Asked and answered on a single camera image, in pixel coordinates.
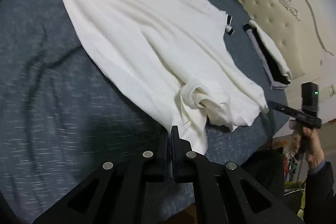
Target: blue bedsheet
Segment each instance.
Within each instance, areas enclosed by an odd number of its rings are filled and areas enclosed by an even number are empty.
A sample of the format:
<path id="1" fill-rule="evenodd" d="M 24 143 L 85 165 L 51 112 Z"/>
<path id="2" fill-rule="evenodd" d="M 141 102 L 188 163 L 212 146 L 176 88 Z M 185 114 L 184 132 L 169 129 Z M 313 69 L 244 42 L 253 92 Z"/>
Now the blue bedsheet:
<path id="1" fill-rule="evenodd" d="M 224 36 L 236 65 L 265 91 L 262 64 L 242 29 L 249 21 L 236 0 L 209 0 L 233 15 Z M 207 157 L 243 163 L 287 121 L 260 115 L 228 133 L 208 124 Z M 107 159 L 127 160 L 155 146 L 164 129 L 125 98 L 85 53 L 62 0 L 0 1 L 0 190 L 29 223 Z M 142 223 L 157 223 L 192 202 L 191 184 L 147 184 Z"/>

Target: shirt sleeve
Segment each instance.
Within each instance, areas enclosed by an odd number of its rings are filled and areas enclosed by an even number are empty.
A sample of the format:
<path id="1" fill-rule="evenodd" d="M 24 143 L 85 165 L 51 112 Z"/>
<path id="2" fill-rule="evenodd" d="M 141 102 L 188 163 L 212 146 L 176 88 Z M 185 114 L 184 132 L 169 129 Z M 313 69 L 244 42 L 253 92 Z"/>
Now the shirt sleeve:
<path id="1" fill-rule="evenodd" d="M 332 224 L 336 219 L 336 197 L 333 191 L 334 177 L 330 162 L 306 179 L 306 204 L 303 220 L 306 224 Z"/>

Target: cream headboard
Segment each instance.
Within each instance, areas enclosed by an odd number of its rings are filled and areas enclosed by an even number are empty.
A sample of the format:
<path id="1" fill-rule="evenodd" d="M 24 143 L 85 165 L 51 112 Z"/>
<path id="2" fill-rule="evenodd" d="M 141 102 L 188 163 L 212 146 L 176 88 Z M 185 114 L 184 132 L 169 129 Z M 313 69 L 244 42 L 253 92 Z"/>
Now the cream headboard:
<path id="1" fill-rule="evenodd" d="M 322 47 L 307 0 L 239 0 L 249 16 L 274 40 L 289 69 L 288 104 L 301 98 L 300 85 L 321 77 Z"/>
<path id="2" fill-rule="evenodd" d="M 262 29 L 274 40 L 285 58 L 293 79 L 305 74 L 296 34 L 300 32 L 297 18 L 283 9 L 278 0 L 239 0 Z"/>

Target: metal screw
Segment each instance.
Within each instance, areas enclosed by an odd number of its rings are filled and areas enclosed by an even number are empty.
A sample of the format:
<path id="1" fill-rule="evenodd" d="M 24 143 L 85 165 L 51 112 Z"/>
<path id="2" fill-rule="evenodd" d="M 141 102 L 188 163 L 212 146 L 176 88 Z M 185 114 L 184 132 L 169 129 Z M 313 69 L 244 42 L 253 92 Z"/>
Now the metal screw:
<path id="1" fill-rule="evenodd" d="M 188 158 L 193 159 L 193 158 L 195 158 L 195 157 L 197 156 L 197 154 L 196 154 L 196 152 L 194 152 L 194 151 L 189 151 L 189 152 L 187 152 L 186 156 L 187 156 Z"/>
<path id="2" fill-rule="evenodd" d="M 236 165 L 234 162 L 229 161 L 229 162 L 226 164 L 226 168 L 227 168 L 227 169 L 230 169 L 230 170 L 234 170 L 234 169 L 237 168 L 237 165 Z"/>
<path id="3" fill-rule="evenodd" d="M 103 164 L 103 168 L 105 170 L 110 170 L 113 167 L 113 163 L 107 161 L 106 163 Z"/>
<path id="4" fill-rule="evenodd" d="M 145 157 L 145 158 L 150 158 L 153 156 L 153 152 L 152 151 L 145 151 L 144 153 L 142 153 L 142 155 Z"/>

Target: human hand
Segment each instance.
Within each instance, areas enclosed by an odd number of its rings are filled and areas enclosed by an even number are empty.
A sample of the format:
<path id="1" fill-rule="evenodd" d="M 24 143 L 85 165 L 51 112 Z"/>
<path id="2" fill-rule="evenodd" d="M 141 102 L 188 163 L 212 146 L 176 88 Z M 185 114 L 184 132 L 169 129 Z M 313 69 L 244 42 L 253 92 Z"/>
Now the human hand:
<path id="1" fill-rule="evenodd" d="M 320 139 L 316 129 L 311 130 L 308 127 L 302 127 L 302 134 L 309 139 L 309 148 L 306 151 L 306 161 L 309 169 L 314 169 L 324 160 L 324 152 L 321 147 Z M 301 144 L 301 135 L 298 129 L 292 134 L 292 150 L 297 153 Z"/>

